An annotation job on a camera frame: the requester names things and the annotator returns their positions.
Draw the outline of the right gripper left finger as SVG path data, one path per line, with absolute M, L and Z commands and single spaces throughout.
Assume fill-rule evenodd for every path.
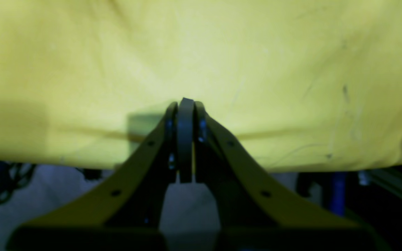
M 9 251 L 167 251 L 158 226 L 177 178 L 177 132 L 187 102 L 172 102 L 155 129 L 110 177 L 71 203 L 20 225 Z

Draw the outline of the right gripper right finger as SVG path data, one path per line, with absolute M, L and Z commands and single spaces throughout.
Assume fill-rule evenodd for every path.
M 180 182 L 213 194 L 221 229 L 216 251 L 376 251 L 367 230 L 279 184 L 237 138 L 184 98 L 178 110 Z

